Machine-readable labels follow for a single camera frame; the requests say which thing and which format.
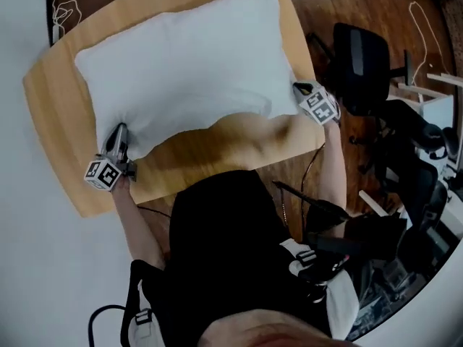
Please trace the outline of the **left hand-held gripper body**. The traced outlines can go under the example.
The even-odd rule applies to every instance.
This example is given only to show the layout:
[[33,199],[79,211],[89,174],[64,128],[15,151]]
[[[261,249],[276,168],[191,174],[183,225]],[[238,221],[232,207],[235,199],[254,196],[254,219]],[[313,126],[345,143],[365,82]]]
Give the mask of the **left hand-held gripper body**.
[[137,179],[137,164],[134,161],[113,162],[105,155],[97,155],[84,174],[84,181],[99,191],[111,191],[121,176]]

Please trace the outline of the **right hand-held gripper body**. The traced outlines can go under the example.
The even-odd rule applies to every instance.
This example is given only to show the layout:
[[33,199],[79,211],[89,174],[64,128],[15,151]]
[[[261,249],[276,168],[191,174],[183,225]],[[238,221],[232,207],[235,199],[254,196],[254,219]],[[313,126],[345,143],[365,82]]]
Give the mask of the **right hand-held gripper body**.
[[324,86],[318,93],[306,95],[305,101],[297,102],[297,105],[319,125],[325,125],[330,121],[338,124],[341,120],[339,104]]

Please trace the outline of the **white pillowcase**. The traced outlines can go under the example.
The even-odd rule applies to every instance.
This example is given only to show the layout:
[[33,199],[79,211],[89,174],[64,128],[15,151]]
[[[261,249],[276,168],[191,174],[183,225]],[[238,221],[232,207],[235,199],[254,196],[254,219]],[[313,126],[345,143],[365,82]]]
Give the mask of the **white pillowcase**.
[[129,158],[235,113],[273,119],[299,112],[283,50],[278,0],[215,0],[165,12],[81,50],[97,145],[116,126]]

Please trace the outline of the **person's right forearm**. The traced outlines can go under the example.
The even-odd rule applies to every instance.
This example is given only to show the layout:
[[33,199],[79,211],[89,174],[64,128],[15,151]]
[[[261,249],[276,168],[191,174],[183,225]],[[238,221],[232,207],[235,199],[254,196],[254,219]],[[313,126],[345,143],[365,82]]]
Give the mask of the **person's right forearm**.
[[341,144],[341,132],[335,121],[323,125],[325,146],[320,170],[319,198],[347,208],[347,173]]

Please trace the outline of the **person's left forearm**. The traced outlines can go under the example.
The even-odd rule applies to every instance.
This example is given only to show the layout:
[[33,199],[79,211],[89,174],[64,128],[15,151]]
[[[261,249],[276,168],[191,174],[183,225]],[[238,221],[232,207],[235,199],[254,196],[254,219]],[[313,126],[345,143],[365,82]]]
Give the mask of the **person's left forearm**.
[[142,260],[164,270],[166,263],[160,244],[135,204],[126,176],[119,177],[111,190],[111,196],[133,260]]

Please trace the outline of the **white wooden bar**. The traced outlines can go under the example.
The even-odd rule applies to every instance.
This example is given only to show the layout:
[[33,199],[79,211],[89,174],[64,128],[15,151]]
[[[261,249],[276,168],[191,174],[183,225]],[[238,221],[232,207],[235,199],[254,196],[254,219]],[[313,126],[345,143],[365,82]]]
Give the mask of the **white wooden bar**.
[[389,214],[367,192],[360,190],[358,195],[378,216],[389,216]]

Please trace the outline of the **white desk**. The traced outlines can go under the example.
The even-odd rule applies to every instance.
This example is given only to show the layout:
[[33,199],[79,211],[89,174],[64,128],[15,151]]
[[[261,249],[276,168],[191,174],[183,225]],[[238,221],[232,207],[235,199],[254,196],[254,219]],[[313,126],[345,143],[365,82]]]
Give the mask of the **white desk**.
[[439,127],[454,127],[458,125],[458,107],[455,97],[424,87],[405,85],[399,83],[398,88],[419,95],[417,103],[402,98],[403,101],[413,107],[427,122]]

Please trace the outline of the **black equipment box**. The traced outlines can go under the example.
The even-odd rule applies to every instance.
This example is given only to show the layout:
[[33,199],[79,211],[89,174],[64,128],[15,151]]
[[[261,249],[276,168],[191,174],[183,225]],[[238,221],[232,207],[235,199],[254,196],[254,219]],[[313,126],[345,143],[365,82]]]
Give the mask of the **black equipment box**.
[[392,261],[407,230],[407,220],[391,215],[362,215],[345,225],[342,249],[348,255]]

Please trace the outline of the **person's torso in black shirt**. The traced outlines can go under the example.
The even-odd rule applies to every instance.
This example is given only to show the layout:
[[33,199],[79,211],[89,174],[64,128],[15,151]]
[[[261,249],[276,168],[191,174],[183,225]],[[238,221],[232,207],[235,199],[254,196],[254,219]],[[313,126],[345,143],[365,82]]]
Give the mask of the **person's torso in black shirt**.
[[208,326],[264,309],[347,340],[359,292],[343,259],[296,242],[254,171],[232,171],[180,192],[160,270],[132,260],[123,347],[197,347]]

